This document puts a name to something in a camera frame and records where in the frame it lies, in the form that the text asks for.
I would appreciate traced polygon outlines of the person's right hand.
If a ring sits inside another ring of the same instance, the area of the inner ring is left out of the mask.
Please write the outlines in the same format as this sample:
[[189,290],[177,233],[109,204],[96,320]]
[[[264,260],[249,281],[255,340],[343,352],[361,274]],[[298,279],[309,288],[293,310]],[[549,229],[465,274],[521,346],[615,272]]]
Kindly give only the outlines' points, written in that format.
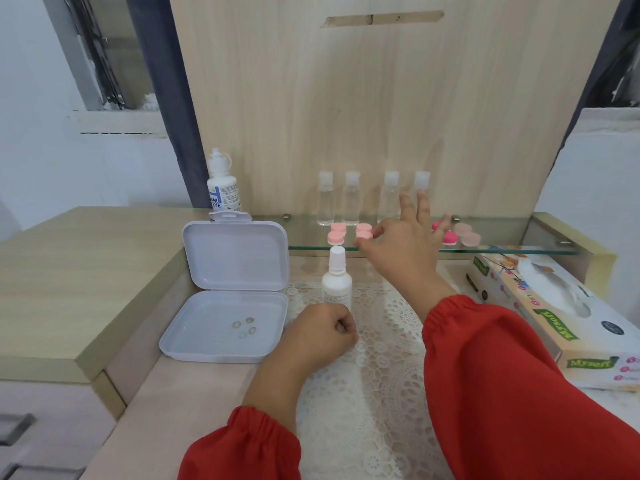
[[417,224],[385,219],[372,230],[381,245],[380,256],[368,259],[377,272],[398,291],[411,290],[453,294],[452,288],[436,271],[440,246],[431,241],[431,208],[427,192],[417,193]]

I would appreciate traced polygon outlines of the person's left forearm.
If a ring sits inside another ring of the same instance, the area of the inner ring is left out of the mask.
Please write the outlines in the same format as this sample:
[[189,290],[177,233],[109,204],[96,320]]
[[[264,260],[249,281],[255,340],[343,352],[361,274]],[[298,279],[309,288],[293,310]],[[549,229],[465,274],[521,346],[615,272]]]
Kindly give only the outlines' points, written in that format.
[[296,408],[321,366],[305,349],[270,354],[227,424],[188,448],[177,480],[301,480]]

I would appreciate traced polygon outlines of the person's right forearm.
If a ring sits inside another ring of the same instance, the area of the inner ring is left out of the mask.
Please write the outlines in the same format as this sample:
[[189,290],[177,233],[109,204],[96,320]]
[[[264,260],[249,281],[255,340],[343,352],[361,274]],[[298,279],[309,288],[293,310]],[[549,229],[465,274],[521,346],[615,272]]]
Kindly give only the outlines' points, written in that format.
[[424,387],[456,480],[640,480],[640,433],[565,380],[514,312],[425,267],[380,274],[424,319]]

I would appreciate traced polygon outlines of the hot pink lens case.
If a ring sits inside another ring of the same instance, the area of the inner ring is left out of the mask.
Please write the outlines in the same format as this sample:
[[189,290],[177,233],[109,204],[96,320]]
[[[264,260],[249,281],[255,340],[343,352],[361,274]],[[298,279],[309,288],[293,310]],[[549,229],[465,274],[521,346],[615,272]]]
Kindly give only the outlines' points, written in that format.
[[[440,229],[441,226],[441,222],[440,221],[436,221],[432,224],[431,226],[431,233],[435,234],[438,232],[438,229]],[[455,231],[453,231],[451,229],[451,227],[445,227],[445,230],[443,231],[443,236],[442,236],[442,245],[444,246],[454,246],[458,241],[458,235],[455,233]]]

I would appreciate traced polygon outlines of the pale beige lens case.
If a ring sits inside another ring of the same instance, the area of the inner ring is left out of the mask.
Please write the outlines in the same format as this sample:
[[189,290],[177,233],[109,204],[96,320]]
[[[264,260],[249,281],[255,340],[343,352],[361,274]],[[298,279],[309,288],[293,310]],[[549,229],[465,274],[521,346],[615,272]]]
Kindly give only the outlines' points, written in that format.
[[473,227],[467,223],[458,222],[453,231],[458,237],[460,245],[464,248],[475,249],[481,244],[481,236],[473,231]]

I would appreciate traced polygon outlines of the small white solution bottle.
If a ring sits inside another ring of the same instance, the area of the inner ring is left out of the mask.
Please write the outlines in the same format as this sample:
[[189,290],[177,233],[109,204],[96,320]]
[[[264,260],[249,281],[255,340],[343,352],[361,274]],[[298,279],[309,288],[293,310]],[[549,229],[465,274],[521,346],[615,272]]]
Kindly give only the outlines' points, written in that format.
[[346,250],[333,246],[330,250],[328,271],[321,281],[323,303],[344,305],[351,311],[353,279],[346,269]]

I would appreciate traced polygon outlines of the white lace doily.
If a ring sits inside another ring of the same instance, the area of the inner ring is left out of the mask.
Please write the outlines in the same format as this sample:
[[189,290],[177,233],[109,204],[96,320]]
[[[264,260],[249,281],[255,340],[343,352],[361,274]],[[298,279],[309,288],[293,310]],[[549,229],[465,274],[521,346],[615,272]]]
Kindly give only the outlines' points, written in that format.
[[429,416],[422,323],[364,258],[348,257],[356,346],[305,382],[302,480],[454,480]]

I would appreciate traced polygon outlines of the glass shelf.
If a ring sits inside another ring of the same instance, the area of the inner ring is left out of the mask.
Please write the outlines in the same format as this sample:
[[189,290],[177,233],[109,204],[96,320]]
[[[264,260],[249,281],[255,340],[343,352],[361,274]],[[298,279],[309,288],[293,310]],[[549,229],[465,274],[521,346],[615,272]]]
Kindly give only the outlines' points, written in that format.
[[[290,251],[310,253],[330,249],[326,240],[330,227],[318,225],[314,216],[294,215],[288,221],[283,220],[282,214],[279,216],[256,216],[255,219],[272,221],[283,226],[287,233]],[[450,255],[521,253],[548,256],[579,254],[579,247],[575,243],[572,248],[556,246],[556,241],[569,240],[569,238],[553,231],[537,217],[464,217],[460,222],[471,225],[473,231],[480,234],[481,244],[478,248],[469,249],[462,247],[458,240],[454,246],[441,246],[441,253]]]

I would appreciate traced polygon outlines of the light wooden back panel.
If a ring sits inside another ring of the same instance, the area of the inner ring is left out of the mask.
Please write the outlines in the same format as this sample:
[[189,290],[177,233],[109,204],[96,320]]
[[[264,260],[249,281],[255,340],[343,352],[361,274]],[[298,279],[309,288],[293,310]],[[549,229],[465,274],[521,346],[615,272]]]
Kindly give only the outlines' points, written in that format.
[[435,214],[528,217],[620,0],[170,0],[204,150],[243,209],[315,214],[360,172]]

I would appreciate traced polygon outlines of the printed tissue box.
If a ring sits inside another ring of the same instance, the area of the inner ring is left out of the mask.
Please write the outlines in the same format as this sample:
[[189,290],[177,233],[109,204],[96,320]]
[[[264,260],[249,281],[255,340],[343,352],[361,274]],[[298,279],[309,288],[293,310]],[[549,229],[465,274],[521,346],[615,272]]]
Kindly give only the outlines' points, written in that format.
[[640,392],[640,329],[550,257],[477,254],[466,279],[529,323],[574,386]]

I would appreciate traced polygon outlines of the white plastic hinged case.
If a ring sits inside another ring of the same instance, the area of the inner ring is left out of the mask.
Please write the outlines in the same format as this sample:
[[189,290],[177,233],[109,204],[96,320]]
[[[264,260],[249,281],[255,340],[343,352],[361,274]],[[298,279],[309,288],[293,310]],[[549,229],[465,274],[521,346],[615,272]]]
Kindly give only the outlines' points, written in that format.
[[[245,212],[212,212],[182,231],[192,295],[159,340],[181,362],[255,364],[279,342],[287,318],[289,249],[283,227]],[[255,322],[247,324],[245,318]],[[242,322],[233,329],[232,323]],[[254,335],[248,330],[256,327]]]

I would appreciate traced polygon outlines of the white blue-label dropper bottle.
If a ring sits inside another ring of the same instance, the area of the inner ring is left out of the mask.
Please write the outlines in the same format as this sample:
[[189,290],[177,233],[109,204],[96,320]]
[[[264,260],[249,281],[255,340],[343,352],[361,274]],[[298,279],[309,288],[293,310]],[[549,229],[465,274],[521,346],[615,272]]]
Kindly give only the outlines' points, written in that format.
[[227,153],[213,148],[206,159],[209,179],[207,188],[213,212],[231,210],[242,212],[237,179],[231,174],[232,159]]

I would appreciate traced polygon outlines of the dark blue curtain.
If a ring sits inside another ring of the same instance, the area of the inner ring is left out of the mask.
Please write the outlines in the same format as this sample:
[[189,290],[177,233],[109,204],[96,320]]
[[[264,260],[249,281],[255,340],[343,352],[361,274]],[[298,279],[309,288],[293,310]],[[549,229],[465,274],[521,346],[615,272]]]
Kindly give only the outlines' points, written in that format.
[[126,3],[191,204],[211,209],[205,153],[170,0]]

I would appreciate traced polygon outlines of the beige wooden drawer cabinet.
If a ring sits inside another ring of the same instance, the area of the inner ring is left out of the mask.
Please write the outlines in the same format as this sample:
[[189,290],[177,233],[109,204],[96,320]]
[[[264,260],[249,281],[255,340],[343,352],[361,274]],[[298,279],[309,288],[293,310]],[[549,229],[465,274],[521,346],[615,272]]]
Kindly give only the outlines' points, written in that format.
[[76,207],[0,242],[0,413],[35,423],[11,463],[86,468],[198,290],[182,229],[209,210]]

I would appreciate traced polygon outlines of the grey window frame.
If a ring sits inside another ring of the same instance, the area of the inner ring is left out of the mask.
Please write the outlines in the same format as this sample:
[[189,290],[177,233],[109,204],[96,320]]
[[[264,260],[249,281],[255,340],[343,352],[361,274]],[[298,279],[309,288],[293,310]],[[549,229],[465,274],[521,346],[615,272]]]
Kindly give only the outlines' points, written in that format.
[[158,111],[127,0],[42,0],[88,111]]

